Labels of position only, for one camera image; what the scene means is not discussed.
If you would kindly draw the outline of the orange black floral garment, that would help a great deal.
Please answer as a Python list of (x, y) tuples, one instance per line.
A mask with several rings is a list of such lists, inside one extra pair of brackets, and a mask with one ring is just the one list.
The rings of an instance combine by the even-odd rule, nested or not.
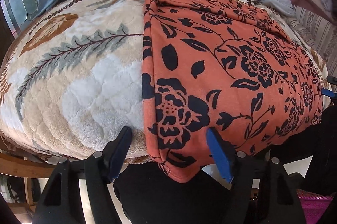
[(142, 98), (149, 156), (176, 182), (213, 163), (213, 127), (252, 156), (323, 111), (319, 70), (302, 45), (238, 0), (146, 0)]

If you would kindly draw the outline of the striped beige bedsheet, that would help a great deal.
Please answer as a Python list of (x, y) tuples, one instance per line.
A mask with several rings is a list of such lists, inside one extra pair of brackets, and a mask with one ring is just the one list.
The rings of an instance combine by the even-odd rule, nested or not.
[(293, 9), (295, 17), (287, 19), (289, 26), (321, 56), (328, 74), (336, 77), (336, 25), (302, 7)]

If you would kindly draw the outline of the magenta cloth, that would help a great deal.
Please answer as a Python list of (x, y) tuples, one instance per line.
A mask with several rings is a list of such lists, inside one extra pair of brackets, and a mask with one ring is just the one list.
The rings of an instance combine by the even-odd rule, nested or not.
[(304, 190), (296, 190), (307, 224), (317, 223), (334, 199)]

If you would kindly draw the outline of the cream leaf-print blanket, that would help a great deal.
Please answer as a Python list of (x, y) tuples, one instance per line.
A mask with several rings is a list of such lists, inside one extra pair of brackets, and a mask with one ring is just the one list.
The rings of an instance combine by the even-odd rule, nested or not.
[[(13, 42), (1, 67), (1, 132), (20, 148), (84, 159), (129, 126), (127, 162), (152, 160), (142, 98), (146, 0), (67, 0)], [(309, 53), (329, 88), (322, 58), (253, 0)]]

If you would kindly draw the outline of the wooden bed frame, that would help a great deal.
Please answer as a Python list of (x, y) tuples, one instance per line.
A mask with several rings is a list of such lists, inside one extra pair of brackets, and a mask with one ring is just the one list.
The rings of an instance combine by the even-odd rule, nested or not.
[(22, 150), (12, 151), (1, 137), (1, 174), (23, 178), (25, 201), (9, 204), (10, 207), (24, 207), (28, 213), (35, 213), (37, 203), (33, 201), (32, 179), (49, 178), (55, 166)]

